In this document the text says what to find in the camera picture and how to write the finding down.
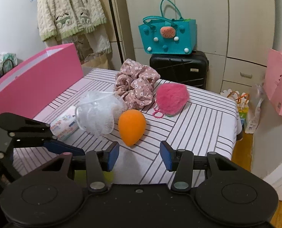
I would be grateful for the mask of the wet wipes pack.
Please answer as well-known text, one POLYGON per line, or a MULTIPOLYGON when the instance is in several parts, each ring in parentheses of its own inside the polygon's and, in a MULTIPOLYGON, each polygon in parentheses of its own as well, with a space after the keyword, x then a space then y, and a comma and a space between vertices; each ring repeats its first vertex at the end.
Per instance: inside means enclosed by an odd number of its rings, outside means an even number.
POLYGON ((50 129, 59 141, 65 141, 79 128, 76 122, 76 107, 74 105, 66 109, 54 121, 50 123, 50 129))

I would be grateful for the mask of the pink fluffy pompom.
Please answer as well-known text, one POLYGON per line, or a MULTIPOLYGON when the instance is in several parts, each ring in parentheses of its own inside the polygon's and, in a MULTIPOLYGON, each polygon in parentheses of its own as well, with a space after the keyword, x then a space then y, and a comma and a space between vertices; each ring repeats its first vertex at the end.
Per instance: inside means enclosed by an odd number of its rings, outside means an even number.
POLYGON ((189 98, 189 92, 184 84, 165 83, 157 89, 155 103, 158 112, 174 116, 183 109, 189 98))

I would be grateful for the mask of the pink floral scrunchie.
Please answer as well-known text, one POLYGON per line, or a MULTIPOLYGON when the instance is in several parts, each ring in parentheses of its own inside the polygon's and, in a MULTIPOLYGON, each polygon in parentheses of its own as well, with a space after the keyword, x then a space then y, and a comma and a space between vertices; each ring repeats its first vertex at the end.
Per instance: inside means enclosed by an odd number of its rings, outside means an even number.
POLYGON ((150 66, 126 59, 115 77, 114 91, 126 103, 128 109, 142 109, 153 102, 158 72, 150 66))

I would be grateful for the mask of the pink cardboard box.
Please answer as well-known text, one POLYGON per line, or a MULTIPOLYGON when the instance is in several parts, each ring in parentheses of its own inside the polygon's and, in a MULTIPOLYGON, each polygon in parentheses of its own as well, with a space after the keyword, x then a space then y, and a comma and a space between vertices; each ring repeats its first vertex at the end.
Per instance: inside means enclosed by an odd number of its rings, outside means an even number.
POLYGON ((0 78, 0 114, 33 118, 82 77, 73 43, 46 48, 0 78))

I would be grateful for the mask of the striped white tablecloth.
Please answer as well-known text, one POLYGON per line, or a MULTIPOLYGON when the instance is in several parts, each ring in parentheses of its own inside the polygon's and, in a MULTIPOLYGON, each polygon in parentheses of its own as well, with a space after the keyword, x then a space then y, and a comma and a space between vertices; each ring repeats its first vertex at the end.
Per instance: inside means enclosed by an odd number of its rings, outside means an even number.
MULTIPOLYGON (((91 70, 33 119, 51 123, 67 108, 77 105, 88 91, 113 91, 116 74, 115 70, 91 70)), ((189 101, 173 117, 154 117, 153 104, 141 110, 147 126, 143 137, 133 147, 127 147, 121 140, 117 123, 106 137, 99 138, 78 129, 65 143, 87 152, 105 150, 113 141, 119 142, 120 153, 113 171, 104 173, 108 183, 167 183, 170 186, 174 173, 165 169, 159 153, 160 141, 167 141, 174 149, 192 151, 194 155, 205 156, 216 151, 231 159, 237 135, 242 132, 241 125, 237 125, 236 104, 203 89, 188 86, 187 90, 189 101)), ((14 149, 14 167, 23 176, 54 157, 56 154, 43 147, 17 148, 14 149)))

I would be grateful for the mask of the white mesh bath puff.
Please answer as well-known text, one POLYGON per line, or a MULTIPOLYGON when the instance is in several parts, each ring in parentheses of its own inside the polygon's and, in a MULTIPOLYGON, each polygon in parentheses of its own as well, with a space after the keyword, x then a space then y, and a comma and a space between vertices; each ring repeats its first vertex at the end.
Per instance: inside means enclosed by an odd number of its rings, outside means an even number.
POLYGON ((77 104, 76 122, 87 133, 106 136, 114 130, 115 122, 126 110, 126 103, 115 92, 93 90, 81 97, 77 104))

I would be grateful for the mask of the orange makeup sponge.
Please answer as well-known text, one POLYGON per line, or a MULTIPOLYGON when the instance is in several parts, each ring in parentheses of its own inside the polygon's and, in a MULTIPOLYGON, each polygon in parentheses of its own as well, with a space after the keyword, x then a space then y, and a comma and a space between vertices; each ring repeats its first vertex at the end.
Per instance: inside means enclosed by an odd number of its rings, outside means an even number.
POLYGON ((146 119, 141 111, 130 109, 121 114, 118 120, 118 130, 122 141, 128 146, 134 146, 145 133, 146 119))

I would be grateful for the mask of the woven red handbag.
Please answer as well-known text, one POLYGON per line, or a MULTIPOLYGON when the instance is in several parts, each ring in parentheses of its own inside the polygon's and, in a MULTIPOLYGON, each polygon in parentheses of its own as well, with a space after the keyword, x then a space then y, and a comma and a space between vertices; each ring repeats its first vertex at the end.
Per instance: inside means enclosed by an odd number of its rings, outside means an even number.
POLYGON ((17 55, 14 53, 3 52, 0 53, 0 74, 4 75, 5 73, 12 70, 18 65, 17 55))

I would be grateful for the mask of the colourful gift bag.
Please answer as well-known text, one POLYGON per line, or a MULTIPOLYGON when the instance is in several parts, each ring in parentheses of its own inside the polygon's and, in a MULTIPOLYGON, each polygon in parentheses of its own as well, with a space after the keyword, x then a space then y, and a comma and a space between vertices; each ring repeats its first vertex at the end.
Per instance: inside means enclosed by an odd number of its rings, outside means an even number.
POLYGON ((233 91, 232 89, 223 90, 220 95, 227 97, 237 104, 237 110, 239 113, 241 124, 243 125, 246 121, 247 113, 249 111, 249 94, 240 93, 239 91, 233 91))

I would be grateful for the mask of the black suitcase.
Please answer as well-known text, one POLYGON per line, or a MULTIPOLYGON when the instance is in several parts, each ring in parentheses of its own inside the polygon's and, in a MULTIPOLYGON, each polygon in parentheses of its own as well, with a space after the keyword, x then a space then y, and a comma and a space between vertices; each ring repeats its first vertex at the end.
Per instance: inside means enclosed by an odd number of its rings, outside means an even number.
POLYGON ((206 88, 209 60, 204 52, 192 51, 189 55, 153 54, 149 60, 161 79, 206 88))

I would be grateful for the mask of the pink paper bag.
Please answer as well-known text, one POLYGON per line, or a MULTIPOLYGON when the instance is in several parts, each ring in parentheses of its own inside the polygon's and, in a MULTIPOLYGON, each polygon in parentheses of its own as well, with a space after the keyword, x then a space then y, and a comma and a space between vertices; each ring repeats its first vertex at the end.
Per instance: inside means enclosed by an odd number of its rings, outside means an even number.
POLYGON ((264 90, 276 112, 282 116, 282 52, 274 49, 268 53, 264 90))

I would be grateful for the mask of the teal felt tote bag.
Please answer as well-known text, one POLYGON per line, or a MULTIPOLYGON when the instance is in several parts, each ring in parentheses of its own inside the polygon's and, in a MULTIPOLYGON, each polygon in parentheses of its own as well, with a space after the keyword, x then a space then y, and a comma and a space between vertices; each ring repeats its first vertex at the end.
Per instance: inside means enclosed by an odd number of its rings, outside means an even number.
POLYGON ((185 19, 174 3, 179 19, 164 17, 162 6, 160 16, 147 16, 138 26, 144 50, 148 54, 189 55, 197 43, 197 24, 194 19, 185 19))

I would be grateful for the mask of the cream knitted cardigan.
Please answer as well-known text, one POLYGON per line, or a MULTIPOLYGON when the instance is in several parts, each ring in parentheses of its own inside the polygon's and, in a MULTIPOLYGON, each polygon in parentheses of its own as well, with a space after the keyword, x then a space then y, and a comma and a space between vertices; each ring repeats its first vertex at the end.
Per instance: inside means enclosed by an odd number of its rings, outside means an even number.
POLYGON ((74 43, 83 53, 112 51, 100 0, 37 0, 37 22, 47 46, 74 43))

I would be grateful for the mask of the cream wardrobe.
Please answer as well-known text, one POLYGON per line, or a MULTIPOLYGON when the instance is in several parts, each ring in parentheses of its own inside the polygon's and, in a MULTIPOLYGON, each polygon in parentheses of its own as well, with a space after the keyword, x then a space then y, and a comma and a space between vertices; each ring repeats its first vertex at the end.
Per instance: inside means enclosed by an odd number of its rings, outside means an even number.
POLYGON ((266 72, 268 50, 273 46, 274 0, 112 0, 118 12, 124 58, 148 64, 138 26, 148 15, 194 19, 196 49, 206 54, 212 92, 234 89, 246 92, 266 72))

